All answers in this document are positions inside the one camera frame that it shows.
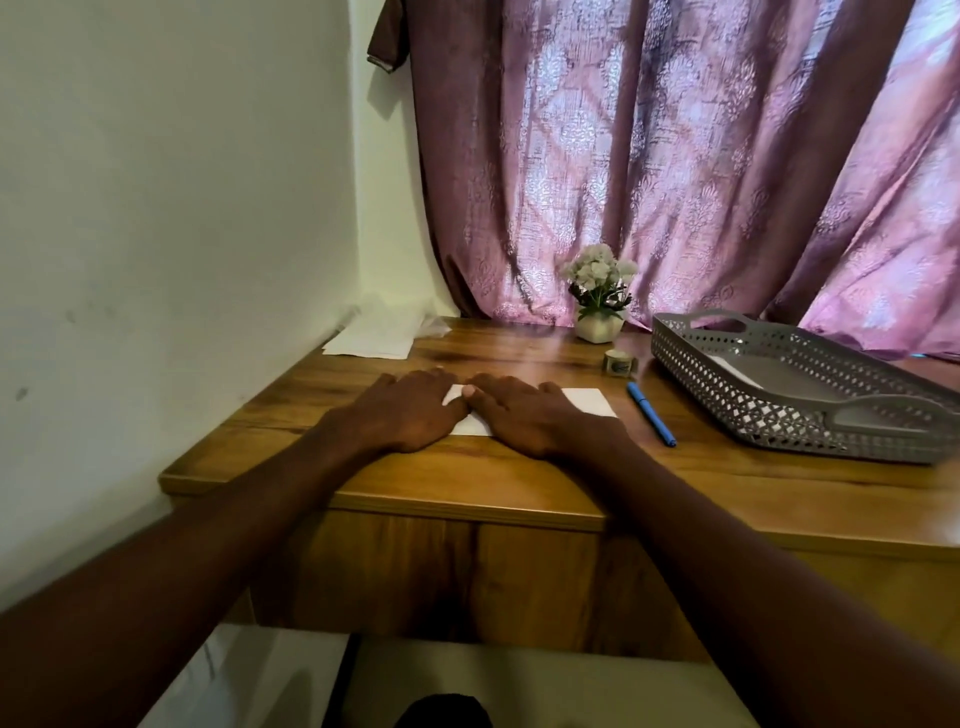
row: pink curtain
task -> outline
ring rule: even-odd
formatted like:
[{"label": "pink curtain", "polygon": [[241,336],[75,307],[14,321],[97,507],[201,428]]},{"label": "pink curtain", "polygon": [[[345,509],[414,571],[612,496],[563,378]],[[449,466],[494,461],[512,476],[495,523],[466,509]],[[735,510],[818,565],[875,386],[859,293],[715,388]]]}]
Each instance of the pink curtain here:
[{"label": "pink curtain", "polygon": [[395,67],[409,42],[431,235],[466,313],[571,325],[558,272],[606,242],[639,266],[639,326],[723,306],[943,353],[958,36],[956,0],[394,0],[371,55]]}]

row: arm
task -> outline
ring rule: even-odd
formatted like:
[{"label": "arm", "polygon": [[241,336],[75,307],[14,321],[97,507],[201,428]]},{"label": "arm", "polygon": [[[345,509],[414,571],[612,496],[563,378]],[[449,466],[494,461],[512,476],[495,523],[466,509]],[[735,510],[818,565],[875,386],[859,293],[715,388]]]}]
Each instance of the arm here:
[{"label": "arm", "polygon": [[555,384],[481,375],[464,396],[510,447],[569,467],[629,524],[764,726],[949,725],[960,675],[772,546]]},{"label": "arm", "polygon": [[453,375],[382,376],[293,446],[0,617],[0,725],[135,726],[302,516],[468,412]]}]

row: potted plant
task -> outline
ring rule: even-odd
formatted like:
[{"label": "potted plant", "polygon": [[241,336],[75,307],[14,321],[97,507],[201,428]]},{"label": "potted plant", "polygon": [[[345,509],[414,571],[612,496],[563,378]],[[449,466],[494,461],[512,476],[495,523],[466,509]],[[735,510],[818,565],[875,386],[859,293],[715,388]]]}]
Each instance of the potted plant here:
[{"label": "potted plant", "polygon": [[577,336],[593,344],[612,341],[623,328],[621,312],[633,300],[636,263],[617,260],[609,245],[587,245],[562,273],[577,300]]}]

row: purple curtain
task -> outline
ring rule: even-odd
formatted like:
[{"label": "purple curtain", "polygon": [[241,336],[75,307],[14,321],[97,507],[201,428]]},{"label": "purple curtain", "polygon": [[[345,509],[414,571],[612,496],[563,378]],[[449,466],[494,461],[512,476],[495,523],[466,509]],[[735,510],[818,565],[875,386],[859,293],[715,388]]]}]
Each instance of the purple curtain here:
[{"label": "purple curtain", "polygon": [[944,353],[959,36],[955,0],[392,0],[370,52],[389,69],[409,43],[431,235],[466,313],[571,325],[558,271],[606,242],[639,266],[639,326],[722,306]]}]

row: hand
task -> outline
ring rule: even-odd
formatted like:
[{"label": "hand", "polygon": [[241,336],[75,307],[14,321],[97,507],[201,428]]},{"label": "hand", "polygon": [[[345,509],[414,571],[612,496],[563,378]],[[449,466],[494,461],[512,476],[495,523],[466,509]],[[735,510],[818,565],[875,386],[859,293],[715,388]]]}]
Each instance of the hand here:
[{"label": "hand", "polygon": [[514,376],[477,375],[464,399],[497,440],[530,457],[558,457],[595,434],[626,436],[619,420],[581,412],[552,381],[535,388]]},{"label": "hand", "polygon": [[380,379],[346,407],[331,409],[317,427],[375,452],[414,452],[450,434],[469,413],[464,398],[444,405],[457,377],[443,369]]}]

